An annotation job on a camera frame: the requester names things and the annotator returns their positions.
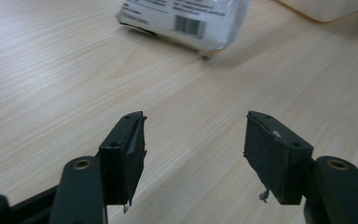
barcode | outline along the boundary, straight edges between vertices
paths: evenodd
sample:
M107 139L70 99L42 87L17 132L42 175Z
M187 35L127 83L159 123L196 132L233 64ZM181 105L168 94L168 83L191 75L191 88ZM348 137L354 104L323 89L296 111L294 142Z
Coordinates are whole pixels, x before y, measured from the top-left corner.
M205 21L197 21L190 18L176 16L174 31L184 35L193 35L198 39L202 39L206 28Z

white package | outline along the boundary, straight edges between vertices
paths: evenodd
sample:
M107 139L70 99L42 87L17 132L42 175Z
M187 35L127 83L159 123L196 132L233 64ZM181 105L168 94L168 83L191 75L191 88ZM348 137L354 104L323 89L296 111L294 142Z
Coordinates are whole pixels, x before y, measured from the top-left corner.
M250 0L125 0L123 25L168 37L208 54L224 49L241 28Z

table surface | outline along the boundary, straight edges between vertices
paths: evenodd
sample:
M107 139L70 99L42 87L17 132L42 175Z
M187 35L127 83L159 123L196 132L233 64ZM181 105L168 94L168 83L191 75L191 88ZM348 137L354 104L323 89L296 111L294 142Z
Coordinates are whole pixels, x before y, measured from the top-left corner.
M242 156L249 110L358 167L358 12L311 21L254 0L211 59L121 27L122 1L0 0L0 194L18 203L94 155L143 110L148 154L133 206L112 223L305 223Z

